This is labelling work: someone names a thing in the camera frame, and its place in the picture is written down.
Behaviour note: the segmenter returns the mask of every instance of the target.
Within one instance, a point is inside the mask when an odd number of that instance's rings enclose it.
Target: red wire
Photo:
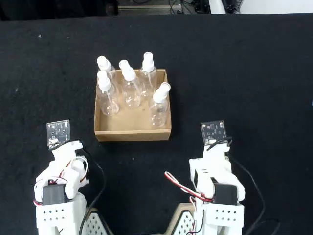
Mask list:
[[[200,193],[200,196],[199,196],[199,194],[193,192],[192,190],[190,190],[190,189],[187,188],[186,186],[184,186],[184,185],[182,185],[182,184],[176,182],[175,179],[173,179],[173,176],[169,176],[168,173],[169,173],[169,172],[165,172],[165,173],[164,173],[165,177],[166,177],[168,180],[170,180],[173,184],[175,184],[176,186],[182,188],[183,190],[187,191],[189,194],[191,194],[191,195],[193,195],[193,196],[195,196],[195,197],[197,197],[197,198],[199,198],[199,199],[201,199],[201,200],[203,200],[203,201],[205,201],[205,202],[213,201],[213,199],[206,198],[203,193]]]

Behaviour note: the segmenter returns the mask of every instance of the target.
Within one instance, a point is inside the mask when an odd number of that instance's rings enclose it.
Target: clear plastic bottle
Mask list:
[[[166,124],[168,101],[167,95],[171,89],[170,84],[163,82],[155,91],[149,103],[150,121],[154,128],[161,128]]]
[[[142,67],[139,70],[138,77],[142,85],[142,96],[144,98],[152,97],[157,89],[157,69],[151,52],[144,53]]]
[[[117,114],[119,105],[115,86],[110,82],[107,72],[101,70],[97,76],[98,86],[96,92],[101,111],[109,116]]]
[[[116,91],[119,92],[120,84],[118,83],[118,81],[116,79],[115,67],[113,65],[111,65],[109,60],[103,55],[101,55],[97,58],[97,64],[99,67],[99,71],[105,71],[108,73],[111,83],[114,84]]]
[[[122,92],[126,106],[129,108],[138,107],[141,103],[141,85],[136,73],[128,64],[128,66],[122,67],[122,74],[124,76]]]

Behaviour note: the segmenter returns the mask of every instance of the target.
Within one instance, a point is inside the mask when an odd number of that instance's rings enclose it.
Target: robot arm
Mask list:
[[[84,156],[77,156],[75,152],[82,148],[83,145],[79,141],[73,141],[52,150],[55,160],[51,161],[48,168],[36,178],[34,192],[37,204],[43,202],[43,189],[51,183],[65,184],[68,199],[73,199],[78,189],[88,184],[87,159]]]
[[[202,123],[203,158],[190,159],[190,178],[198,192],[211,202],[196,198],[194,231],[198,235],[241,235],[244,226],[245,188],[231,171],[222,121]]]
[[[52,149],[54,160],[36,178],[34,186],[39,235],[77,235],[86,212],[85,197],[78,192],[88,184],[88,162],[77,156],[80,141],[65,142]]]

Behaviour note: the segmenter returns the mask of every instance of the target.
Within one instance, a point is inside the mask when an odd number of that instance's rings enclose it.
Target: equipment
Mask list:
[[[190,178],[196,191],[181,185],[169,172],[165,176],[186,193],[194,205],[194,226],[187,234],[241,235],[244,226],[245,188],[231,171],[226,153],[227,137],[223,121],[201,123],[203,158],[190,159]]]
[[[89,163],[86,156],[76,152],[82,150],[86,155],[88,152],[83,149],[80,140],[70,141],[69,138],[69,120],[47,124],[47,145],[54,155],[54,160],[36,178],[34,186],[38,233],[107,235],[108,232],[99,216],[90,213],[92,205],[104,188],[86,211],[85,197],[78,189],[89,183]]]

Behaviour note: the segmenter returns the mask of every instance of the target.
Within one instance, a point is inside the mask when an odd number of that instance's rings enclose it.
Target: black cable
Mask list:
[[[62,143],[55,143],[52,145],[52,147],[49,148],[49,151],[53,151],[58,149],[59,147],[63,146],[64,144],[70,143],[70,142],[75,142],[75,141],[79,141],[81,143],[80,139],[74,139],[74,140],[68,140],[68,141],[64,141]]]
[[[173,4],[171,4],[171,0],[168,0],[168,4],[170,5],[170,12],[171,12],[171,15],[174,15],[175,12],[173,10],[173,6],[174,4],[177,2],[178,0],[174,0]]]
[[[107,182],[106,177],[105,177],[105,174],[104,174],[104,171],[103,171],[103,169],[101,168],[101,166],[93,159],[92,155],[91,155],[87,150],[85,150],[84,148],[83,148],[82,150],[88,155],[89,159],[92,160],[93,163],[94,163],[94,164],[99,168],[99,170],[101,171],[101,174],[102,174],[102,176],[103,176],[103,186],[102,186],[101,190],[99,191],[99,193],[97,194],[97,196],[94,198],[94,200],[90,203],[89,209],[88,209],[88,211],[85,213],[84,218],[83,218],[83,220],[82,220],[82,223],[81,223],[81,225],[80,225],[78,235],[82,235],[84,223],[85,223],[85,221],[87,220],[87,217],[89,216],[89,214],[90,214],[90,212],[91,212],[93,206],[94,206],[95,203],[98,201],[98,199],[100,198],[101,194],[103,193],[103,191],[104,191],[104,189],[105,189],[105,187],[106,187],[106,182]]]
[[[184,6],[184,7],[186,8],[186,10],[189,12],[189,14],[191,15],[192,12],[191,12],[191,10],[185,5],[185,2],[186,2],[186,1],[184,1],[184,0],[181,1],[181,8]]]
[[[145,0],[145,1],[137,1],[137,0],[132,0],[134,3],[138,4],[138,5],[141,5],[141,4],[145,4],[145,3],[148,3],[152,0]]]
[[[210,149],[212,149],[215,145],[217,145],[217,144],[219,144],[219,143],[222,143],[222,142],[224,142],[224,141],[229,141],[227,145],[230,146],[231,143],[233,142],[232,139],[233,139],[233,138],[232,138],[231,136],[227,136],[227,137],[224,137],[224,138],[222,138],[222,139],[219,139],[219,140],[217,140],[215,143],[211,144],[210,147],[208,147],[207,151],[209,151]]]
[[[265,209],[266,209],[266,205],[265,205],[265,200],[263,198],[263,195],[259,189],[259,186],[256,184],[253,176],[251,175],[251,173],[243,166],[241,165],[235,158],[231,157],[230,154],[228,153],[228,157],[235,163],[237,164],[243,171],[245,171],[251,178],[253,184],[254,184],[254,187],[255,189],[257,190],[258,194],[259,194],[259,197],[262,201],[262,210],[259,214],[259,216],[256,218],[256,220],[251,224],[251,226],[247,229],[245,235],[249,235],[253,230],[255,230],[255,228],[257,227],[258,223],[260,222],[264,212],[265,212]]]
[[[188,232],[186,233],[186,235],[188,235],[188,234],[197,234],[198,232],[200,232],[200,231],[202,230],[203,224],[204,224],[204,210],[202,211],[202,223],[201,223],[200,229],[199,229],[198,231],[196,231],[196,232],[194,232],[194,231],[188,231]]]
[[[274,222],[274,223],[276,223],[276,226],[275,226],[273,232],[270,234],[270,235],[276,235],[277,231],[278,231],[279,228],[280,228],[280,224],[281,224],[281,222],[279,221],[279,219],[266,219],[266,220],[263,220],[262,222],[258,223],[258,224],[255,226],[255,228],[254,228],[253,231],[257,230],[257,229],[258,229],[259,227],[261,227],[263,224],[268,223],[268,222]]]

